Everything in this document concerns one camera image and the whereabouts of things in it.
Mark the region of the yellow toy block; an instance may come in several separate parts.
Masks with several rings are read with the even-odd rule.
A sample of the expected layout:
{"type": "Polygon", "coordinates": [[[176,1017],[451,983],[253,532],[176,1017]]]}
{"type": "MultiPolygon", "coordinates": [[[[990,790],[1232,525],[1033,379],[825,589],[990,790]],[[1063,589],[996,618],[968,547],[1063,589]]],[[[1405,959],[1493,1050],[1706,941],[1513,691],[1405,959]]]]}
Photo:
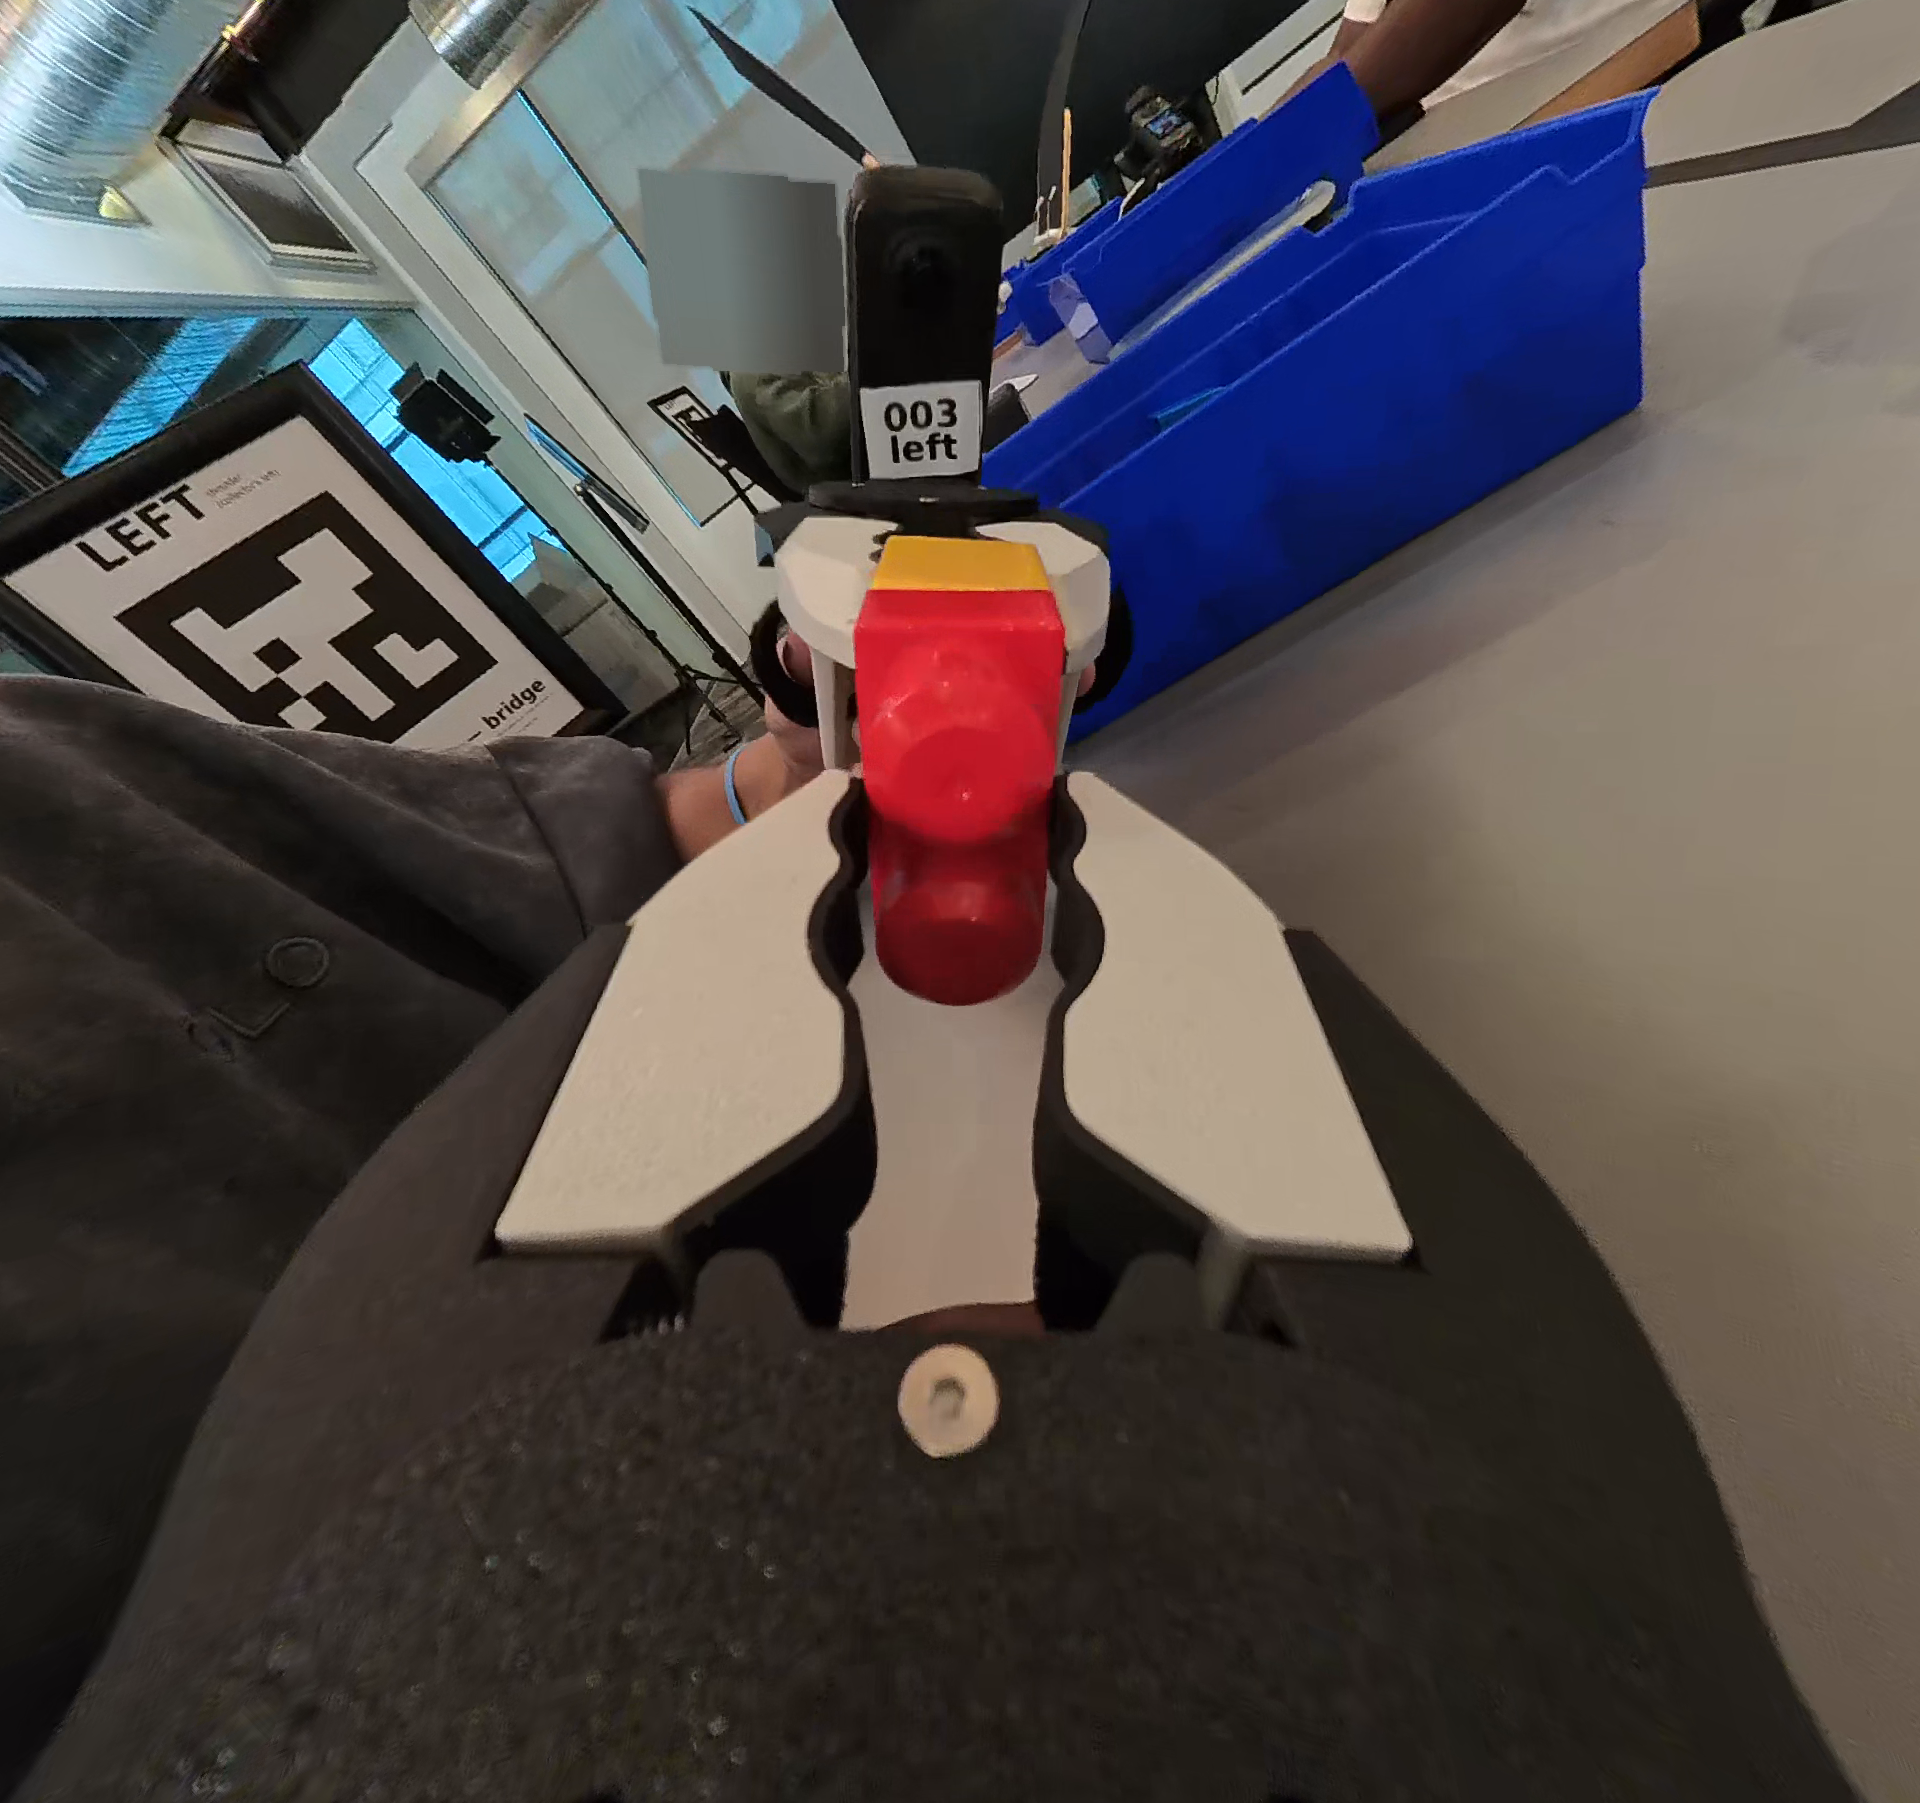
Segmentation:
{"type": "Polygon", "coordinates": [[[890,534],[878,551],[875,592],[1049,592],[1031,542],[890,534]]]}

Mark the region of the black white marker board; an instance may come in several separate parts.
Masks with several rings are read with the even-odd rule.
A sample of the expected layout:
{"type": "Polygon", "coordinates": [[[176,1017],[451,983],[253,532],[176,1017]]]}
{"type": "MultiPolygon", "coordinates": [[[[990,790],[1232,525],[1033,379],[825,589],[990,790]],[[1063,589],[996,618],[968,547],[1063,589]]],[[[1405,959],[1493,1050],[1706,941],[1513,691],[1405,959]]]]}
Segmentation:
{"type": "Polygon", "coordinates": [[[14,504],[1,578],[56,673],[231,724],[446,752],[626,719],[306,366],[14,504]]]}

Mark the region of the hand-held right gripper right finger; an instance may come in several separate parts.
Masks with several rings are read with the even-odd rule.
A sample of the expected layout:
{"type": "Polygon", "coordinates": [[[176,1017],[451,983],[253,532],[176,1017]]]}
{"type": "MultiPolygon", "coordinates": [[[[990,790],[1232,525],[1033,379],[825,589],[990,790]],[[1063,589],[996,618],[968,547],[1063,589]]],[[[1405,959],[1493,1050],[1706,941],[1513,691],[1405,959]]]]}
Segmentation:
{"type": "Polygon", "coordinates": [[[1256,1265],[1403,1265],[1413,1236],[1279,917],[1087,772],[1057,782],[1033,1117],[1042,1316],[1184,1262],[1224,1324],[1256,1265]]]}

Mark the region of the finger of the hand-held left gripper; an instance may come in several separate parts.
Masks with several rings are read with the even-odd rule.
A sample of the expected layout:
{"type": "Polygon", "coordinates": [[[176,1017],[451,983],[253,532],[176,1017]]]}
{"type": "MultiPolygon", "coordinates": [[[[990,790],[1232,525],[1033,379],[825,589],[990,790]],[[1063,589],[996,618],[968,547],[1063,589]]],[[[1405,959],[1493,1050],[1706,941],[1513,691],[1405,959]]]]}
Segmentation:
{"type": "Polygon", "coordinates": [[[774,554],[777,602],[815,658],[854,668],[854,628],[887,523],[800,523],[774,554]]]}
{"type": "Polygon", "coordinates": [[[1113,566],[1097,523],[1033,521],[1031,527],[1065,637],[1053,765],[1059,772],[1073,717],[1108,687],[1108,670],[1099,665],[1113,637],[1113,566]]]}

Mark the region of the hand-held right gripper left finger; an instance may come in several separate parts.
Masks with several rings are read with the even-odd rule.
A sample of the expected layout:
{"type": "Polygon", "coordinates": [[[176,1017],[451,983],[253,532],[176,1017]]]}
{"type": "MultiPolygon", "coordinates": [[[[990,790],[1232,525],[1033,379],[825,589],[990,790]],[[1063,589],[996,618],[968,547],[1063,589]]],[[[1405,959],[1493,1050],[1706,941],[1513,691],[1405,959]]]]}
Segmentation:
{"type": "Polygon", "coordinates": [[[648,1262],[691,1293],[761,1253],[811,1325],[843,1324],[876,1187],[865,877],[862,788],[825,771],[629,917],[495,1222],[503,1254],[648,1262]]]}

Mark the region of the wooden side table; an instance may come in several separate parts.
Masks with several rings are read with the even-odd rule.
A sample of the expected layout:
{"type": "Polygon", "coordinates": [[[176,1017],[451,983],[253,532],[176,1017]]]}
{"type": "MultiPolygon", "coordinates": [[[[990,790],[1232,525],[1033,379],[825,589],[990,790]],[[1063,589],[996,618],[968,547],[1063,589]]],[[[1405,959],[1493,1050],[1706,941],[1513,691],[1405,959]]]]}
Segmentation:
{"type": "Polygon", "coordinates": [[[1562,109],[1590,107],[1650,88],[1701,39],[1696,0],[1648,0],[1497,77],[1434,95],[1428,109],[1489,109],[1495,127],[1517,127],[1562,109]]]}

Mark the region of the grey desk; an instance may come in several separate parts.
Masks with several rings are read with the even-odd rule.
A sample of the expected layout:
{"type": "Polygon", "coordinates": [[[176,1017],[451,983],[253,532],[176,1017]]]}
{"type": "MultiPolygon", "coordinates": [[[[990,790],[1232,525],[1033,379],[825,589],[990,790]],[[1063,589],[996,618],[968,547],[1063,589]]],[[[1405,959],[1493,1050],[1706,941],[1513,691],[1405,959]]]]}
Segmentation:
{"type": "Polygon", "coordinates": [[[1916,1799],[1916,0],[1714,52],[1645,138],[1642,407],[1076,759],[1541,1169],[1916,1799]]]}

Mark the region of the person's left hand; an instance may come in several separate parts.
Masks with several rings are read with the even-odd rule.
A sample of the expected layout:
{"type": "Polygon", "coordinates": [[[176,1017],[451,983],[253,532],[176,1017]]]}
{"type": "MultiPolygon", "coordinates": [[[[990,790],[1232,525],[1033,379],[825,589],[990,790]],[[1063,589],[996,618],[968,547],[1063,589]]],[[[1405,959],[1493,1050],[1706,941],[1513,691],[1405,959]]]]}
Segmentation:
{"type": "Polygon", "coordinates": [[[787,695],[766,695],[763,734],[739,750],[735,768],[735,788],[750,818],[806,788],[825,767],[812,653],[792,629],[779,632],[774,648],[787,695]]]}

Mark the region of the blue plastic storage bin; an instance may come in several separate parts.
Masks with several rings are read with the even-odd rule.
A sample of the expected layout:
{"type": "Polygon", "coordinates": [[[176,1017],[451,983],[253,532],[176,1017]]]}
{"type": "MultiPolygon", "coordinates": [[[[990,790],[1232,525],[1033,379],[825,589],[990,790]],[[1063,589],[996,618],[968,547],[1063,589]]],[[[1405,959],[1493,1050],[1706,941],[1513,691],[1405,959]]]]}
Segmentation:
{"type": "Polygon", "coordinates": [[[1076,340],[1116,343],[1254,240],[1317,184],[1346,194],[1381,130],[1348,65],[1224,135],[1137,205],[1052,286],[1076,340]]]}
{"type": "Polygon", "coordinates": [[[1097,523],[1091,736],[1643,399],[1650,92],[1360,178],[987,458],[1097,523]]]}
{"type": "Polygon", "coordinates": [[[1061,243],[1008,270],[999,279],[996,343],[1023,334],[1026,343],[1040,347],[1061,334],[1063,323],[1052,300],[1052,286],[1065,273],[1067,261],[1091,254],[1110,228],[1110,215],[1093,215],[1061,243]]]}

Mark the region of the red toy block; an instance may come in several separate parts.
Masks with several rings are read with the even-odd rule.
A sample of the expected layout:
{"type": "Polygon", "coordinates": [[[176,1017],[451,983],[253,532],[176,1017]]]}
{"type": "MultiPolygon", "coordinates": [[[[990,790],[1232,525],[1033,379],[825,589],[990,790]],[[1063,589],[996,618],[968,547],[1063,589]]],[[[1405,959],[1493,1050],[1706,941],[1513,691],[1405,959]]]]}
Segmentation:
{"type": "Polygon", "coordinates": [[[854,629],[876,958],[905,993],[975,1006],[1042,951],[1065,633],[1042,575],[868,589],[854,629]]]}

